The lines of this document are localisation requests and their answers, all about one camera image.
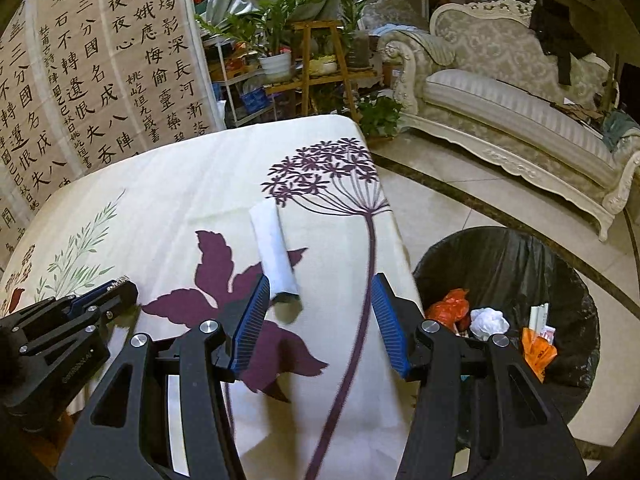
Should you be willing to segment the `orange plastic bag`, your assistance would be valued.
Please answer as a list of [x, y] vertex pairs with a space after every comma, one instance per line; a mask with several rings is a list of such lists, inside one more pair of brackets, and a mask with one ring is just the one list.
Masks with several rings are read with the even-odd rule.
[[544, 382], [544, 372], [558, 355], [558, 350], [547, 339], [528, 327], [522, 330], [521, 346], [525, 362], [539, 381]]

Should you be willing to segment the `white paper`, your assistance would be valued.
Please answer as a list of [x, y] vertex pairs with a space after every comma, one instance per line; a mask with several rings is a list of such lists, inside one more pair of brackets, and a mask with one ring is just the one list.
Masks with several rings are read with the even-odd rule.
[[506, 334], [510, 324], [503, 313], [493, 308], [479, 308], [470, 312], [470, 331], [481, 341], [488, 341], [492, 335]]

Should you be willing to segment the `white snack wrapper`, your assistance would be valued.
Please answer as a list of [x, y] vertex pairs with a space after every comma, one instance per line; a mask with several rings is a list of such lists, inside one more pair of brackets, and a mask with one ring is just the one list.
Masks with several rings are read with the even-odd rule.
[[548, 344], [553, 344], [554, 335], [555, 335], [555, 328], [549, 325], [544, 326], [544, 328], [542, 329], [542, 332], [539, 334], [539, 336], [541, 336], [541, 338], [544, 338], [544, 340], [547, 341]]

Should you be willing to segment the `black bag lined trash bin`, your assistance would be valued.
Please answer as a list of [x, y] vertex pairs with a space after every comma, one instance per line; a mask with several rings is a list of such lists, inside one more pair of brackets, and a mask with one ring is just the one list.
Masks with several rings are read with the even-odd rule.
[[530, 235], [480, 226], [440, 240], [413, 271], [422, 306], [447, 292], [465, 289], [470, 308], [503, 313], [516, 344], [530, 308], [548, 304], [558, 355], [542, 385], [563, 419], [570, 422], [590, 393], [600, 360], [598, 309], [576, 271], [550, 247]]

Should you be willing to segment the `tall green potted plant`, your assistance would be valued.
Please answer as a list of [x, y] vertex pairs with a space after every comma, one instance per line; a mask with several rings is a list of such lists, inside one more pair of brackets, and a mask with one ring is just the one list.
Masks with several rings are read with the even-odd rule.
[[365, 70], [369, 67], [369, 35], [359, 25], [367, 3], [368, 0], [340, 0], [346, 61], [347, 65], [355, 70]]

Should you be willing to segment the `grey striped cushion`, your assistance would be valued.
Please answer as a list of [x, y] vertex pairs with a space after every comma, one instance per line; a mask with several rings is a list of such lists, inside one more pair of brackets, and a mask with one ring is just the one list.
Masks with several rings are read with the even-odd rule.
[[451, 66], [456, 59], [454, 47], [445, 39], [424, 32], [422, 29], [403, 29], [403, 34], [420, 44], [430, 58], [440, 66]]

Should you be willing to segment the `potted plant white pot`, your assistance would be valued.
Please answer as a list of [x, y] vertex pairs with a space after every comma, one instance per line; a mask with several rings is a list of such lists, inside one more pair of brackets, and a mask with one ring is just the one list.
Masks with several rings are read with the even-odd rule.
[[262, 0], [254, 10], [241, 14], [228, 12], [217, 25], [195, 15], [202, 29], [215, 37], [245, 44], [258, 54], [258, 61], [270, 84], [292, 79], [290, 52], [281, 52], [285, 36], [291, 31], [292, 16], [301, 6], [318, 0]]

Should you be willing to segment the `wooden plant stand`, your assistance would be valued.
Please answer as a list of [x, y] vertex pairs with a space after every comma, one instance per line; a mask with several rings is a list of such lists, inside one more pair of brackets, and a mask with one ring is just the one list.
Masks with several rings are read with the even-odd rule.
[[[373, 67], [359, 68], [347, 65], [341, 36], [342, 26], [339, 21], [299, 21], [294, 22], [292, 27], [293, 32], [302, 34], [302, 72], [289, 81], [266, 84], [266, 95], [274, 96], [282, 92], [300, 91], [302, 92], [302, 102], [300, 103], [302, 108], [300, 110], [303, 116], [308, 116], [311, 103], [310, 88], [340, 82], [343, 85], [344, 96], [352, 119], [359, 122], [352, 83], [361, 79], [374, 78], [378, 76], [378, 73]], [[329, 61], [311, 58], [311, 39], [315, 30], [329, 32], [329, 40], [331, 40], [334, 50], [334, 53], [329, 55]]]

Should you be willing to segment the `calligraphy folding screen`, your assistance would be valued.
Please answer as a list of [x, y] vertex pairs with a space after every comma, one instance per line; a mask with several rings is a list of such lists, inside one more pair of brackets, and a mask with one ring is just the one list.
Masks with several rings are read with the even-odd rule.
[[1, 255], [62, 186], [222, 129], [193, 0], [23, 0], [1, 37]]

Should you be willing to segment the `small green floor plant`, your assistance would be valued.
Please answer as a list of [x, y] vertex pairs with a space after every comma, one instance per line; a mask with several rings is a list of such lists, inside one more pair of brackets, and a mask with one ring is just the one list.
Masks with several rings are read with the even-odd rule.
[[389, 96], [369, 94], [358, 102], [360, 129], [366, 138], [392, 138], [397, 133], [402, 104]]

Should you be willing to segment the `ornate white grey sofa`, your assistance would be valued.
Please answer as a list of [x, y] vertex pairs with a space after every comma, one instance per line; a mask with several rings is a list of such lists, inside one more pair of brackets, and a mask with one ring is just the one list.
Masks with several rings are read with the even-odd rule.
[[572, 84], [561, 86], [554, 56], [529, 28], [536, 2], [446, 3], [424, 32], [456, 51], [437, 65], [385, 11], [402, 0], [378, 0], [376, 50], [398, 68], [393, 97], [402, 104], [400, 128], [413, 128], [461, 146], [544, 191], [575, 205], [599, 225], [601, 242], [628, 202], [639, 177], [639, 129], [611, 153], [602, 141], [611, 88], [608, 64], [591, 53], [572, 58]]

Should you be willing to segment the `white tube in bin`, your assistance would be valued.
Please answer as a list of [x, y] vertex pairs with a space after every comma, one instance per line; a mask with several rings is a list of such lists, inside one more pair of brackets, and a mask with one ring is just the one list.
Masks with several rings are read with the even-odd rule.
[[545, 302], [539, 306], [533, 306], [529, 311], [528, 328], [541, 336], [547, 326], [549, 305]]

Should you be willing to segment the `floral cream tablecloth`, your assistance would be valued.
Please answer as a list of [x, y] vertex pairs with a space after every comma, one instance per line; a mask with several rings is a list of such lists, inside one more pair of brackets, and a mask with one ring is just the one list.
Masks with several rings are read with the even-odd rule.
[[390, 479], [412, 390], [371, 309], [373, 275], [416, 299], [370, 152], [324, 115], [227, 130], [116, 162], [56, 192], [1, 277], [3, 313], [115, 278], [138, 312], [112, 340], [182, 335], [242, 297], [260, 270], [252, 222], [276, 200], [297, 298], [275, 304], [250, 367], [226, 389], [251, 479]]

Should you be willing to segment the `black garment on sofa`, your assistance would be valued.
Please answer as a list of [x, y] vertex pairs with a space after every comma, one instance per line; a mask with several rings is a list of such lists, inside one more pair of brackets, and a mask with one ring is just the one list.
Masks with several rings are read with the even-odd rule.
[[537, 2], [530, 17], [529, 28], [535, 33], [545, 55], [556, 57], [561, 86], [572, 84], [572, 58], [581, 60], [593, 53], [593, 48], [574, 29], [570, 18]]

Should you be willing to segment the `white rolled paper packet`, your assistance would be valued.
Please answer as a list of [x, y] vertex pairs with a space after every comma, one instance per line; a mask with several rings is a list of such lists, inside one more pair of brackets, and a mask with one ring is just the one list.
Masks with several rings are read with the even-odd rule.
[[262, 273], [269, 280], [270, 298], [280, 295], [297, 296], [297, 284], [285, 247], [276, 200], [267, 198], [250, 208], [250, 222], [262, 263]]

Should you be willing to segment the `red plastic bag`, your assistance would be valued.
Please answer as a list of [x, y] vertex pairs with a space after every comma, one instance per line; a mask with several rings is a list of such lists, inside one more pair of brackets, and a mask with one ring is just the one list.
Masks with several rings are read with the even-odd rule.
[[426, 310], [425, 318], [439, 322], [456, 334], [465, 332], [471, 324], [467, 293], [462, 288], [450, 290], [443, 300], [435, 302]]

